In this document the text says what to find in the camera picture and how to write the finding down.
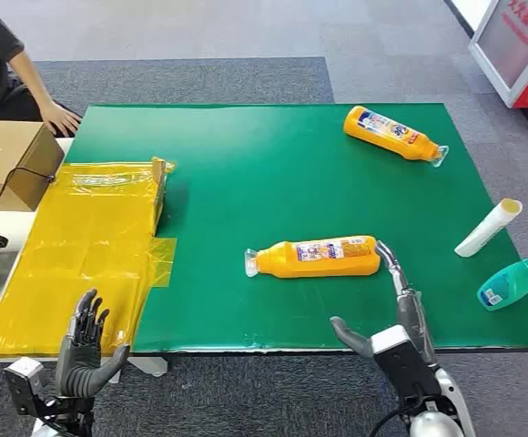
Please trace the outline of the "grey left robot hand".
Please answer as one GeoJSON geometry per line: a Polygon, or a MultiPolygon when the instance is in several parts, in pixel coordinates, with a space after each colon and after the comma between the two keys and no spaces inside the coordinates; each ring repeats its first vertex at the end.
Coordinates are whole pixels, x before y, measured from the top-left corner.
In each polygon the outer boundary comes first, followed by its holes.
{"type": "Polygon", "coordinates": [[[63,397],[89,399],[120,371],[128,359],[131,346],[119,345],[112,356],[102,362],[101,340],[110,314],[100,310],[103,299],[96,289],[80,297],[62,339],[58,357],[55,384],[63,397]]]}

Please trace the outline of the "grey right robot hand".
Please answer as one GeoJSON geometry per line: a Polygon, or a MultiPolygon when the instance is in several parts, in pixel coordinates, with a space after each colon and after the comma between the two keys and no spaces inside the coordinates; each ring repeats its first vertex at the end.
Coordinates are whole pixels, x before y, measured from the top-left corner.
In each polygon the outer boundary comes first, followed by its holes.
{"type": "MultiPolygon", "coordinates": [[[[421,295],[412,288],[395,254],[383,241],[378,240],[375,251],[392,276],[396,295],[398,324],[403,327],[419,355],[430,369],[438,367],[432,336],[429,331],[421,295]]],[[[341,343],[365,358],[372,358],[378,350],[375,340],[367,339],[347,327],[338,316],[330,319],[335,335],[341,343]]]]}

